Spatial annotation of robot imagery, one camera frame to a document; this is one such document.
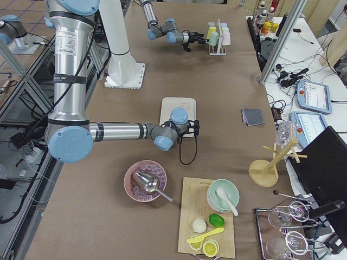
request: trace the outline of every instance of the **bowl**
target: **bowl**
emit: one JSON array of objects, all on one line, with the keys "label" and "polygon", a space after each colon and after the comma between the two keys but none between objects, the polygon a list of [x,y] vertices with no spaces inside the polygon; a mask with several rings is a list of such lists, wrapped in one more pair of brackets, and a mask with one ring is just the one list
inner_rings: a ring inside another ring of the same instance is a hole
[{"label": "bowl", "polygon": [[216,211],[216,212],[218,212],[218,213],[227,213],[227,212],[231,211],[231,210],[225,211],[225,210],[220,210],[220,209],[216,208],[216,207],[211,203],[211,200],[210,200],[210,198],[209,198],[208,193],[206,193],[206,199],[207,199],[207,203],[208,203],[208,205],[211,207],[211,209],[213,209],[214,211]]},{"label": "bowl", "polygon": [[209,186],[207,190],[208,198],[210,200],[209,204],[212,205],[213,209],[218,209],[220,211],[228,212],[231,209],[229,205],[217,195],[216,190],[218,187],[221,187],[226,191],[228,199],[231,201],[231,203],[235,207],[238,205],[240,200],[239,191],[237,190],[237,187],[235,186],[235,184],[233,184],[230,180],[226,180],[226,179],[215,180]]},{"label": "bowl", "polygon": [[155,192],[153,194],[144,193],[137,183],[133,180],[133,173],[137,170],[142,170],[151,173],[159,179],[159,189],[164,190],[166,187],[166,172],[164,168],[157,162],[151,160],[138,161],[133,164],[125,173],[124,176],[124,189],[126,194],[137,202],[151,202],[158,198],[160,194]]}]

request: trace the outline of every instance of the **white spoon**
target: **white spoon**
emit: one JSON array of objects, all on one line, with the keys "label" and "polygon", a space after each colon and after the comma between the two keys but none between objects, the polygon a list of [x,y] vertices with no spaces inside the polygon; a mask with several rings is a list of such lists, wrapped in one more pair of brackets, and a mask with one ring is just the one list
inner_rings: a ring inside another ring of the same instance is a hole
[{"label": "white spoon", "polygon": [[217,195],[222,199],[224,200],[226,203],[228,203],[229,207],[231,208],[233,214],[235,216],[238,216],[239,213],[237,212],[235,206],[233,205],[233,203],[231,203],[231,201],[229,200],[227,194],[226,194],[226,191],[223,189],[223,188],[217,188]]}]

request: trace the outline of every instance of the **blue joint cover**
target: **blue joint cover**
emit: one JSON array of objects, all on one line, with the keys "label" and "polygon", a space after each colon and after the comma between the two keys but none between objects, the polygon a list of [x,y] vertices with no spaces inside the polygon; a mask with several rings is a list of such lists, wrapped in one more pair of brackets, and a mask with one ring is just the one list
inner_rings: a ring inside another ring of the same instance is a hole
[{"label": "blue joint cover", "polygon": [[0,17],[0,20],[4,22],[19,22],[20,19],[15,15],[4,15]]},{"label": "blue joint cover", "polygon": [[149,38],[150,40],[155,40],[155,39],[156,39],[156,36],[155,36],[155,34],[153,33],[152,30],[148,30],[148,31],[147,31],[147,35],[148,35],[148,38]]},{"label": "blue joint cover", "polygon": [[154,139],[154,144],[161,150],[167,152],[174,144],[174,142],[170,138],[167,138],[165,136],[157,136]]},{"label": "blue joint cover", "polygon": [[98,9],[100,0],[58,0],[60,4],[74,14],[93,15]]},{"label": "blue joint cover", "polygon": [[44,23],[46,24],[47,27],[55,29],[53,23],[50,21],[50,19],[44,17]]},{"label": "blue joint cover", "polygon": [[166,34],[166,40],[168,43],[176,43],[176,35],[170,31]]},{"label": "blue joint cover", "polygon": [[176,23],[175,19],[173,19],[173,18],[168,18],[168,19],[166,19],[166,20],[165,20],[165,23],[166,23],[166,22],[174,22],[174,23]]},{"label": "blue joint cover", "polygon": [[48,143],[49,153],[63,163],[74,163],[84,159],[91,152],[92,147],[92,135],[80,126],[59,129]]},{"label": "blue joint cover", "polygon": [[176,107],[172,110],[170,120],[177,125],[183,125],[188,122],[188,113],[182,107]]},{"label": "blue joint cover", "polygon": [[9,44],[12,41],[12,39],[9,36],[1,32],[0,32],[0,40],[3,41],[5,44]]}]

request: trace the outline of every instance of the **wooden mug tree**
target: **wooden mug tree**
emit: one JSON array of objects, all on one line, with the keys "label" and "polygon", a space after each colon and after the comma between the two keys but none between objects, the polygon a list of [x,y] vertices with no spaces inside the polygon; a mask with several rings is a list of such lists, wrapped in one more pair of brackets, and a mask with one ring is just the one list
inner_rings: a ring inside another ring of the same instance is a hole
[{"label": "wooden mug tree", "polygon": [[262,187],[274,186],[278,181],[276,164],[280,160],[282,160],[284,157],[294,157],[296,162],[300,163],[299,158],[307,158],[306,155],[298,155],[296,153],[294,147],[297,143],[298,139],[293,137],[293,126],[290,125],[288,142],[281,151],[276,150],[276,143],[274,144],[273,149],[263,146],[265,149],[273,152],[273,159],[271,161],[255,160],[250,164],[248,173],[252,181]]}]

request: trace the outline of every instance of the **lemon slice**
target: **lemon slice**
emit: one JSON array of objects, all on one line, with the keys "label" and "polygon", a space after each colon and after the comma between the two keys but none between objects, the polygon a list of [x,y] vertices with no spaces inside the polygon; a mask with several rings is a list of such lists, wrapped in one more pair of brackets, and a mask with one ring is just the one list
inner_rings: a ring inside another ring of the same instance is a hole
[{"label": "lemon slice", "polygon": [[206,256],[214,257],[219,251],[219,244],[213,239],[207,240],[202,245],[202,251]]},{"label": "lemon slice", "polygon": [[199,251],[202,248],[202,241],[197,243],[189,243],[189,247],[194,251]]}]

